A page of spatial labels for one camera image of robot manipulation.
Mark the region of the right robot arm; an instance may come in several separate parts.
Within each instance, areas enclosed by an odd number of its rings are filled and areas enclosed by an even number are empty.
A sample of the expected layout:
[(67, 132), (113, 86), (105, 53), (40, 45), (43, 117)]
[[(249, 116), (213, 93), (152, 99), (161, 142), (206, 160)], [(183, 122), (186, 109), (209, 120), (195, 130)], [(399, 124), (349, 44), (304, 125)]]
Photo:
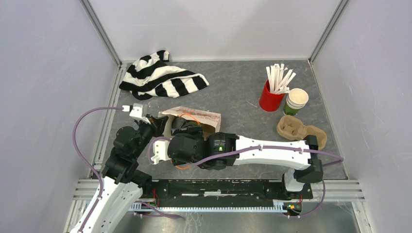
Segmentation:
[(206, 137), (179, 132), (167, 145), (165, 154), (176, 165), (190, 164), (206, 170), (229, 166), (263, 164), (284, 166), (281, 193), (295, 197), (307, 183), (323, 180), (323, 164), (313, 135), (292, 142), (265, 141), (234, 133), (217, 132)]

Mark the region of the black cup lid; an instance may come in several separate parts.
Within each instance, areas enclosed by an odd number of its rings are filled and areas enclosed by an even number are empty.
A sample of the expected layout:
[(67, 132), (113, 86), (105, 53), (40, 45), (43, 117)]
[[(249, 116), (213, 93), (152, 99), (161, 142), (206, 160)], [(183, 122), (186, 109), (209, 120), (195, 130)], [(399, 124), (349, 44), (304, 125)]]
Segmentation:
[(183, 117), (176, 117), (173, 121), (172, 121), (172, 129), (181, 129), (186, 127), (187, 124), (187, 120), (184, 119)]

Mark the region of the paper takeout bag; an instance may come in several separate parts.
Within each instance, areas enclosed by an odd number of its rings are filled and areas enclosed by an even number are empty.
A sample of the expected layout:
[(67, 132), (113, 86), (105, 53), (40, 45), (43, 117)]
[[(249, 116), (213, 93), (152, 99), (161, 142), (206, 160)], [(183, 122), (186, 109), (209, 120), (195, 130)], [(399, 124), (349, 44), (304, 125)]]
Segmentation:
[[(168, 121), (162, 137), (158, 139), (170, 140), (168, 146), (168, 156), (170, 162), (175, 166), (192, 164), (204, 158), (207, 152), (206, 138), (214, 133), (218, 133), (221, 127), (221, 114), (208, 111), (196, 110), (183, 106), (174, 107), (158, 113), (159, 117), (167, 116)], [(201, 125), (203, 127), (202, 136), (193, 136), (189, 134), (171, 135), (172, 121), (176, 117), (183, 117), (187, 120), (186, 125)]]

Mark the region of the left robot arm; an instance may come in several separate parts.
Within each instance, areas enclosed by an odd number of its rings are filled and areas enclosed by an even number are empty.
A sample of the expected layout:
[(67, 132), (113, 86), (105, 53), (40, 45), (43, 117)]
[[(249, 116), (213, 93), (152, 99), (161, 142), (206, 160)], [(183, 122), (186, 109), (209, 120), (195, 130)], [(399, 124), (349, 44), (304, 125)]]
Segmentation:
[(138, 198), (151, 195), (152, 178), (137, 169), (137, 160), (152, 138), (162, 136), (168, 117), (147, 118), (137, 121), (137, 129), (125, 126), (117, 131), (100, 184), (71, 232), (111, 233)]

